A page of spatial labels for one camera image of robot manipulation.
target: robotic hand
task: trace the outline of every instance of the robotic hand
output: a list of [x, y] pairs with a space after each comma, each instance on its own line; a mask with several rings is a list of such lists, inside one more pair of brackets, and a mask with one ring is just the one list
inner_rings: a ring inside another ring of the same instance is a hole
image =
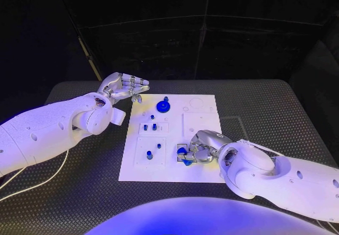
[[142, 103], [149, 81], [113, 73], [97, 92], [26, 111], [0, 126], [0, 176], [64, 153], [110, 122], [122, 125], [126, 113], [113, 108], [129, 97]]
[[[233, 142], [208, 130], [197, 133], [189, 148], [198, 162], [218, 159], [221, 177], [238, 196], [261, 196], [280, 208], [339, 223], [338, 169], [286, 157], [250, 141]], [[263, 150], [277, 156], [270, 157]]]

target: cable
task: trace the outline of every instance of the cable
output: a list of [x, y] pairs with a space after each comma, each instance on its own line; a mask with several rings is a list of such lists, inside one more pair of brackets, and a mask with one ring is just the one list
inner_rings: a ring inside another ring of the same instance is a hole
[[328, 230], [328, 229], [323, 227], [323, 225], [321, 224], [321, 222], [319, 222], [318, 219], [316, 219], [316, 222], [318, 222], [319, 226], [321, 226], [325, 230]]
[[22, 171], [26, 169], [26, 167], [25, 168], [22, 168], [21, 169], [21, 171], [12, 176], [12, 178], [6, 181], [6, 183], [0, 186], [0, 189], [5, 187], [5, 185], [16, 178], [16, 176], [22, 173]]
[[31, 187], [31, 188], [22, 190], [22, 191], [19, 191], [19, 192], [16, 192], [16, 193], [8, 195], [5, 198], [0, 199], [0, 201], [3, 201], [5, 199], [8, 199], [9, 197], [15, 196], [16, 194], [19, 194], [19, 193], [22, 193], [22, 192], [26, 192], [26, 191], [29, 191], [31, 189], [34, 189], [34, 188], [42, 186], [44, 184], [47, 184], [47, 183], [54, 179], [54, 177], [58, 175], [58, 173], [60, 173], [60, 171], [61, 171], [61, 169], [62, 169], [62, 167], [64, 167], [64, 164], [65, 164], [65, 162], [67, 162], [67, 159], [68, 159], [68, 151], [67, 151], [67, 156], [65, 156], [62, 165], [61, 165], [58, 171], [55, 172], [55, 174], [52, 175], [52, 177], [51, 177], [45, 182], [42, 182], [41, 184], [38, 184], [36, 186], [34, 186], [34, 187]]
[[331, 224], [331, 222], [328, 222], [329, 226], [332, 227], [332, 229], [336, 231], [336, 233], [339, 234], [338, 230], [335, 229], [334, 225]]

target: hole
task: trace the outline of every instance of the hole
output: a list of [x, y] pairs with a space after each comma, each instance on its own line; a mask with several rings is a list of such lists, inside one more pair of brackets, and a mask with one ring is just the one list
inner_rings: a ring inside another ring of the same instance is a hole
[[303, 178], [303, 174], [302, 174], [300, 171], [298, 171], [298, 176], [299, 176], [300, 179]]
[[339, 188], [339, 183], [338, 183], [336, 180], [334, 180], [334, 185], [335, 185], [336, 188]]
[[35, 134], [31, 134], [31, 138], [34, 141], [38, 141], [38, 136]]
[[60, 128], [64, 130], [64, 124], [60, 122]]

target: table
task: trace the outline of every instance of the table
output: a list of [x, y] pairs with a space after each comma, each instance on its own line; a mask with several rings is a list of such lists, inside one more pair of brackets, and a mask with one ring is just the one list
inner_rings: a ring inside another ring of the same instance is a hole
[[[97, 91], [100, 84], [98, 81], [58, 84], [47, 104]], [[336, 167], [292, 88], [282, 80], [152, 81], [148, 93], [214, 94], [223, 133], [231, 139], [248, 139], [286, 156]], [[111, 124], [70, 150], [68, 161], [52, 181], [0, 202], [0, 234], [84, 234], [137, 205], [188, 196], [247, 201], [316, 223], [261, 197], [240, 198], [225, 184], [119, 182], [132, 105], [130, 99], [117, 103], [116, 107], [127, 113], [123, 125]], [[65, 154], [28, 167], [0, 197], [44, 182], [64, 158]]]

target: rectangular plate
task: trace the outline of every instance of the rectangular plate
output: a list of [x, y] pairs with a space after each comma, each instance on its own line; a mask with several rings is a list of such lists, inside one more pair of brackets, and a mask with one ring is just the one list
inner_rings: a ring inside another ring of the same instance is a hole
[[[159, 101], [169, 97], [171, 110], [156, 110]], [[178, 161], [178, 144], [188, 144], [199, 130], [221, 133], [214, 95], [142, 94], [143, 103], [133, 103], [126, 138], [120, 181], [225, 183], [220, 177], [217, 160], [186, 166]], [[153, 123], [160, 128], [152, 130]], [[152, 151], [153, 159], [146, 152]]]

